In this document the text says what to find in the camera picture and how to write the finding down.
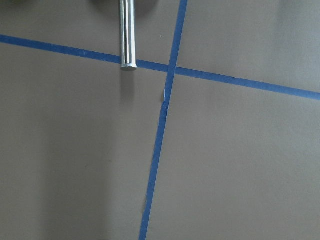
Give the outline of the black metal muddler stick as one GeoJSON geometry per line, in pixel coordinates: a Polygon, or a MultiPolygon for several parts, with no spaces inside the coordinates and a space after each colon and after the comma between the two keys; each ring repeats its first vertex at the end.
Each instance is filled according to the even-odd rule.
{"type": "Polygon", "coordinates": [[[136,36],[135,36],[135,1],[120,0],[120,68],[123,71],[135,71],[136,36]]]}

